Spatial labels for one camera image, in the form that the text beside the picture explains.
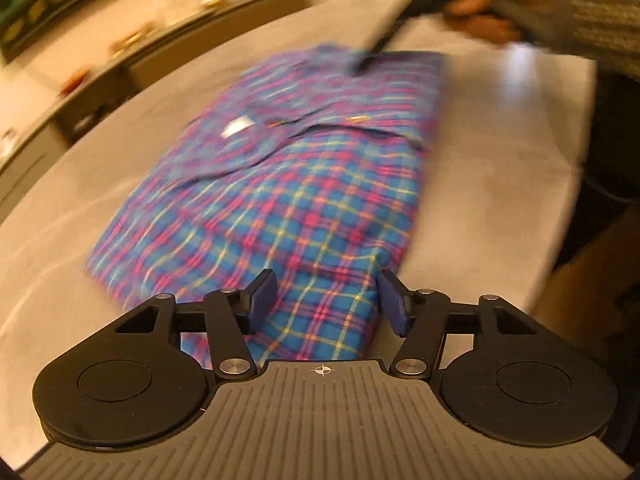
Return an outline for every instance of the folded shirt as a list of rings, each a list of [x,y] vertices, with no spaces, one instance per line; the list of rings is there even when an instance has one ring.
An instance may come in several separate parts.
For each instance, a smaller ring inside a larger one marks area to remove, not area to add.
[[[126,309],[159,292],[199,301],[278,278],[268,358],[352,359],[396,269],[438,119],[442,56],[383,54],[363,76],[333,45],[271,57],[216,99],[128,197],[86,268]],[[210,364],[203,335],[182,349]]]

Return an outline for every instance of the ribbed gray surface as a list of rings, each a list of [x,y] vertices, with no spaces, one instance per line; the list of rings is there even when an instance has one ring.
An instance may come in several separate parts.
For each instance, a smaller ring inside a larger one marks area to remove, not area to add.
[[[630,469],[595,437],[556,448],[496,442],[450,416],[427,384],[375,361],[272,363],[226,384],[191,427],[156,446],[88,452],[53,445],[38,480],[621,480]]]

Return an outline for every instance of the handle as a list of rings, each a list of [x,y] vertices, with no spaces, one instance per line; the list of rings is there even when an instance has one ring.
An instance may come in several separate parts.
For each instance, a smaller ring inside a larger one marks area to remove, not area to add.
[[[493,0],[488,10],[488,14],[513,23],[523,42],[535,45],[552,43],[553,28],[549,20],[517,0]]]

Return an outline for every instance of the shirt label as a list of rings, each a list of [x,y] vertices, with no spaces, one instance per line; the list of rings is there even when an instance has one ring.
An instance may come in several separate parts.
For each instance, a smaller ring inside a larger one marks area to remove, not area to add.
[[[233,134],[241,132],[242,130],[244,130],[245,128],[248,128],[252,124],[255,124],[255,121],[252,121],[249,117],[247,117],[246,115],[243,115],[242,117],[238,117],[237,119],[234,119],[229,124],[227,124],[225,126],[225,129],[220,134],[220,136],[223,139],[228,139]]]

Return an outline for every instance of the crosshair marking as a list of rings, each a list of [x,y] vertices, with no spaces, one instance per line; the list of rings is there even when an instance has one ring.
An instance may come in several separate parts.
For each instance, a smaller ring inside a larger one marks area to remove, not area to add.
[[[325,365],[320,365],[319,367],[314,368],[314,372],[318,375],[322,375],[322,377],[324,377],[325,375],[333,371],[334,371],[333,368],[329,368],[328,366],[325,366]]]

